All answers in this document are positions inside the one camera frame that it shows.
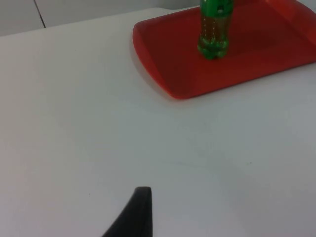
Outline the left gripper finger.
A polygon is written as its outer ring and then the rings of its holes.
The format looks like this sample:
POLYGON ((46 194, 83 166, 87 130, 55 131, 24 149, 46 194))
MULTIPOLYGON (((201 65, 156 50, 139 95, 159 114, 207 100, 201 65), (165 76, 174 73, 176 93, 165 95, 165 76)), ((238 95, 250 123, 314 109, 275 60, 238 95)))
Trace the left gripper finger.
POLYGON ((103 236, 153 237, 152 189, 137 187, 120 215, 103 236))

